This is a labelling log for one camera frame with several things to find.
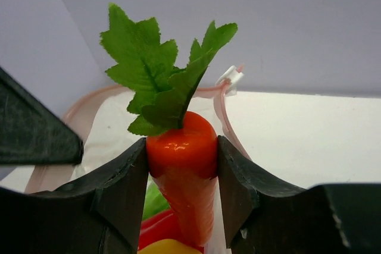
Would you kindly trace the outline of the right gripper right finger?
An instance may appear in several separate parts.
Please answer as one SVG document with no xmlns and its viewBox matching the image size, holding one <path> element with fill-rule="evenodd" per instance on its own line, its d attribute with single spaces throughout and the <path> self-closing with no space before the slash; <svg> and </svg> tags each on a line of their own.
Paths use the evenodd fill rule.
<svg viewBox="0 0 381 254">
<path fill-rule="evenodd" d="M 379 253 L 380 184 L 303 189 L 218 139 L 226 246 L 233 253 Z"/>
</svg>

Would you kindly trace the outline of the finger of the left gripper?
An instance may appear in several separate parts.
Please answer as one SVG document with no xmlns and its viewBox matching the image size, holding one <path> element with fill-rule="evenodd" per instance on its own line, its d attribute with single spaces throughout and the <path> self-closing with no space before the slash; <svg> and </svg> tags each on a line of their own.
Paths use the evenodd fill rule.
<svg viewBox="0 0 381 254">
<path fill-rule="evenodd" d="M 78 165 L 82 139 L 1 70 L 1 164 Z"/>
</svg>

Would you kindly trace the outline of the red toy bell pepper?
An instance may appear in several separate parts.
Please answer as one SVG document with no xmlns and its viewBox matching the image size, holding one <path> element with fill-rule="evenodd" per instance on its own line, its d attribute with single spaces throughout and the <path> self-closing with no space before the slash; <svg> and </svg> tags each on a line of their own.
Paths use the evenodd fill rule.
<svg viewBox="0 0 381 254">
<path fill-rule="evenodd" d="M 138 250 L 142 250 L 148 245 L 163 239 L 177 240 L 200 251 L 201 253 L 204 252 L 203 247 L 194 246 L 184 238 L 182 232 L 180 231 L 177 218 L 171 209 L 162 211 L 142 221 L 140 227 Z"/>
</svg>

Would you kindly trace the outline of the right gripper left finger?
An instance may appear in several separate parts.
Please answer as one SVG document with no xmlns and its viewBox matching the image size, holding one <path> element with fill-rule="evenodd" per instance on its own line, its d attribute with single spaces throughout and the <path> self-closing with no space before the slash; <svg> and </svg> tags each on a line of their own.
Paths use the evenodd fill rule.
<svg viewBox="0 0 381 254">
<path fill-rule="evenodd" d="M 1 189 L 1 252 L 136 253 L 147 180 L 140 139 L 51 192 Z"/>
</svg>

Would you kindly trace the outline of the orange toy carrot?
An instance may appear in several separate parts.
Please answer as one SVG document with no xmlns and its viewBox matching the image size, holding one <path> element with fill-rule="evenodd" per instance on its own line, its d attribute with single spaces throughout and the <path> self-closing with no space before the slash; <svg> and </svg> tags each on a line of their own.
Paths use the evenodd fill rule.
<svg viewBox="0 0 381 254">
<path fill-rule="evenodd" d="M 188 109 L 216 53 L 234 37 L 235 23 L 210 23 L 202 41 L 194 40 L 186 67 L 175 65 L 176 41 L 161 41 L 154 17 L 131 20 L 114 3 L 101 46 L 115 61 L 107 76 L 134 91 L 127 106 L 135 120 L 128 131 L 146 137 L 148 166 L 185 239 L 203 246 L 214 225 L 218 137 L 212 125 Z"/>
</svg>

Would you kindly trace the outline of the yellow toy potato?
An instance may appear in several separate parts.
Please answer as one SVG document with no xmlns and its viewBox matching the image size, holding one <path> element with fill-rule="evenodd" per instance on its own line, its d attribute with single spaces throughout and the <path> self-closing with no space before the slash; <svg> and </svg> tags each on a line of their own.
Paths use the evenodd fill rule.
<svg viewBox="0 0 381 254">
<path fill-rule="evenodd" d="M 177 240 L 163 239 L 138 250 L 138 254 L 202 254 L 202 252 Z"/>
</svg>

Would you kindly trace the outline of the light green toy gourd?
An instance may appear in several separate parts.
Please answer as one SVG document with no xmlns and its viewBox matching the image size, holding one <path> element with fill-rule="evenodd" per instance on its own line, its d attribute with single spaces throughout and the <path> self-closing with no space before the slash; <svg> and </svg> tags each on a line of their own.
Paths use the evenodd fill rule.
<svg viewBox="0 0 381 254">
<path fill-rule="evenodd" d="M 150 183 L 146 190 L 142 220 L 144 221 L 169 208 L 167 200 L 161 194 L 157 185 Z"/>
</svg>

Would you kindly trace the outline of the clear zip top bag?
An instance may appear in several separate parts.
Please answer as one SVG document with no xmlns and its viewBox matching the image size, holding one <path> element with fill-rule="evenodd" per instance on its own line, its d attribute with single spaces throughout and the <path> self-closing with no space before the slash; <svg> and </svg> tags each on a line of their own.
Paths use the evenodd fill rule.
<svg viewBox="0 0 381 254">
<path fill-rule="evenodd" d="M 243 68 L 231 66 L 213 87 L 199 88 L 189 110 L 203 116 L 217 134 L 225 135 L 244 155 L 247 152 L 237 138 L 226 112 L 226 97 L 235 95 L 243 77 Z M 26 185 L 25 193 L 54 190 L 114 159 L 130 147 L 138 137 L 127 132 L 135 119 L 126 110 L 134 93 L 118 85 L 99 89 L 75 103 L 64 117 L 85 141 L 82 163 L 77 166 L 36 166 Z"/>
</svg>

